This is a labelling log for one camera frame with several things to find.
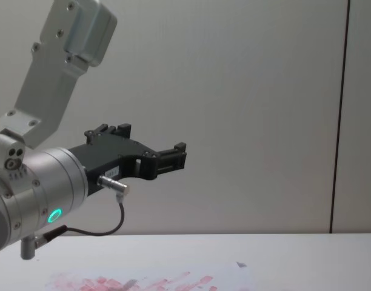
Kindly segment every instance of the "white wall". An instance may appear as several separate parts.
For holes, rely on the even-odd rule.
[[[334,232],[371,232],[371,0],[351,3]]]
[[[103,122],[157,150],[188,143],[184,171],[126,180],[122,232],[328,231],[346,1],[104,2],[119,18],[108,54],[41,148]],[[50,5],[0,0],[0,115]],[[103,191],[62,222],[104,230],[118,215]]]

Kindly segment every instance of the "black cable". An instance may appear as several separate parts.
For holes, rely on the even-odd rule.
[[[124,220],[125,220],[125,209],[124,209],[124,205],[122,203],[119,204],[119,209],[121,210],[121,220],[120,220],[119,224],[113,230],[110,230],[108,232],[88,232],[88,231],[85,231],[85,230],[74,229],[72,227],[68,227],[66,231],[77,232],[77,233],[80,233],[82,235],[90,235],[90,236],[112,235],[113,233],[115,233],[117,230],[119,230],[121,228],[121,226],[123,225]]]

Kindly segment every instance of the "robotic arm link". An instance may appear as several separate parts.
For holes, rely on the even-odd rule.
[[[78,78],[101,63],[116,23],[99,0],[54,1],[15,108],[0,118],[0,250],[21,239],[21,256],[31,259],[51,240],[34,233],[88,196],[110,188],[123,212],[129,187],[120,179],[153,180],[184,168],[184,143],[156,152],[130,139],[130,124],[89,130],[86,143],[70,150],[25,152],[58,129]]]

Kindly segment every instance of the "green indicator ring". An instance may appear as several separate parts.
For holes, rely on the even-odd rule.
[[[56,220],[58,220],[58,218],[62,215],[63,211],[58,208],[58,209],[55,209],[51,215],[48,217],[48,223],[53,223],[55,222]]]

